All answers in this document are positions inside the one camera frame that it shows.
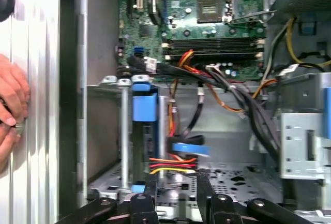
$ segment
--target capacitor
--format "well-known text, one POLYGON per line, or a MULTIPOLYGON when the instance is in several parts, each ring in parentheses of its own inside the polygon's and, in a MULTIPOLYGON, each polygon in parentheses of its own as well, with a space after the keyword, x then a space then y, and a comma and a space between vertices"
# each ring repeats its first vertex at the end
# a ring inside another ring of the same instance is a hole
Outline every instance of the capacitor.
POLYGON ((183 34, 184 34, 185 37, 188 37, 188 36, 190 36, 191 32, 190 32, 190 30, 185 30, 183 32, 183 34))
POLYGON ((186 14, 190 14, 190 13, 192 13, 192 9, 191 9, 191 8, 187 8, 187 9, 185 9, 185 13, 186 13, 186 14))
POLYGON ((168 16, 168 20, 170 22, 170 24, 172 23, 172 21, 174 20, 173 16, 168 16))

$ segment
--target red cable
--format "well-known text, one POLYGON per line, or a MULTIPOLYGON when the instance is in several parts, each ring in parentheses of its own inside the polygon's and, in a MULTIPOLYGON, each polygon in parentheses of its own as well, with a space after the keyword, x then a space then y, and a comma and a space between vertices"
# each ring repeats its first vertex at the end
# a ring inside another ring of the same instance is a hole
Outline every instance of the red cable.
POLYGON ((154 165, 149 166, 150 168, 154 167, 166 167, 166 166, 171 166, 171 167, 181 167, 181 168, 192 168, 195 165, 193 164, 187 164, 187 165, 177 165, 177 164, 171 164, 171 163, 156 163, 154 165))

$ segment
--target finger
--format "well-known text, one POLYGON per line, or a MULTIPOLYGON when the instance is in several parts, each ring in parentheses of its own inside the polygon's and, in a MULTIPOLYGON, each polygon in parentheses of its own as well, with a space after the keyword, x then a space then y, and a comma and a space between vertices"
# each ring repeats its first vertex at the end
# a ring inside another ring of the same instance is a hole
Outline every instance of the finger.
POLYGON ((19 122, 23 121, 23 109, 20 98, 17 96, 16 92, 10 87, 10 85, 6 83, 2 78, 0 78, 0 97, 7 104, 8 108, 12 113, 12 116, 16 118, 19 122))
POLYGON ((7 136, 9 130, 10 130, 10 126, 6 125, 5 123, 0 124, 0 145, 7 136))
POLYGON ((10 64, 10 60, 5 55, 0 54, 0 63, 10 64))
POLYGON ((15 118, 12 117, 9 111, 1 103, 0 103, 0 120, 11 127, 16 125, 15 118))
POLYGON ((11 74, 14 76, 14 78, 17 80, 17 82, 21 85, 23 93, 25 94, 26 101, 29 101, 30 98, 30 87, 27 82, 27 77, 23 70, 18 67, 17 64, 13 64, 11 67, 11 74))
POLYGON ((0 163, 4 163, 8 159, 8 156, 10 155, 11 150, 17 141, 17 138, 18 136, 16 129, 12 127, 0 145, 0 163))
POLYGON ((14 78, 14 76, 10 72, 7 72, 3 73, 1 77, 16 92, 17 96, 21 101, 21 105, 26 105, 26 97, 24 95, 23 89, 21 85, 17 82, 17 80, 14 78))

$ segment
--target yellow cable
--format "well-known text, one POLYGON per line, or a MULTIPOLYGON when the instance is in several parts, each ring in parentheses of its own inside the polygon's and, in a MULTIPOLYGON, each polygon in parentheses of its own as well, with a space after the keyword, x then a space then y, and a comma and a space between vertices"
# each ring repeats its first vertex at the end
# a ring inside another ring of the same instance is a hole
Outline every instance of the yellow cable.
MULTIPOLYGON (((291 55, 291 58, 296 61, 298 64, 301 64, 301 63, 304 63, 303 61, 299 60, 294 52, 293 52, 293 44, 292 44, 292 33, 293 33, 293 25, 294 25, 294 21, 295 19, 294 18, 291 18, 289 20, 289 24, 288 24, 288 27, 287 27, 287 37, 286 37, 286 44, 287 44, 287 47, 288 47, 288 51, 289 51, 289 54, 291 55)), ((318 64, 319 66, 323 67, 323 66, 326 66, 326 65, 330 65, 331 64, 331 60, 329 61, 326 61, 324 63, 321 63, 321 64, 318 64)))
POLYGON ((159 171, 181 171, 181 172, 189 172, 190 170, 179 169, 179 168, 163 167, 163 168, 155 169, 150 174, 155 174, 155 173, 157 173, 159 171))

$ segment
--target wire bundle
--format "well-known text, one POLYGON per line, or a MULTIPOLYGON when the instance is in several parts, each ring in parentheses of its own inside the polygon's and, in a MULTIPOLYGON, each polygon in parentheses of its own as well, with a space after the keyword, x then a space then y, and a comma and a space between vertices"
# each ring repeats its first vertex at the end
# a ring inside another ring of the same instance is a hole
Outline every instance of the wire bundle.
POLYGON ((175 160, 170 159, 160 159, 160 158, 150 158, 150 161, 154 161, 156 163, 151 164, 149 167, 153 169, 150 174, 155 174, 159 171, 170 170, 170 171, 179 171, 179 172, 191 172, 196 165, 193 163, 196 158, 191 158, 187 160, 183 160, 177 155, 170 154, 175 160))
MULTIPOLYGON (((144 70, 145 68, 144 61, 134 56, 131 56, 131 58, 128 60, 128 63, 138 69, 144 70)), ((222 88, 227 91, 230 91, 234 95, 241 109, 249 117, 250 124, 255 136, 260 140, 260 142, 270 153, 272 158, 278 162, 280 141, 277 135, 276 126, 271 121, 270 116, 267 115, 265 110, 254 99, 254 96, 251 96, 242 88, 236 87, 234 84, 231 84, 231 82, 229 82, 220 71, 215 71, 211 69, 204 72, 199 71, 193 67, 189 68, 188 66, 185 66, 184 68, 178 68, 164 63, 157 63, 156 74, 164 74, 168 76, 173 76, 174 78, 182 77, 190 80, 196 80, 198 82, 203 82, 216 88, 222 88)), ((274 81, 268 81, 265 84, 262 84, 260 86, 260 90, 264 86, 269 85, 273 82, 274 81)))

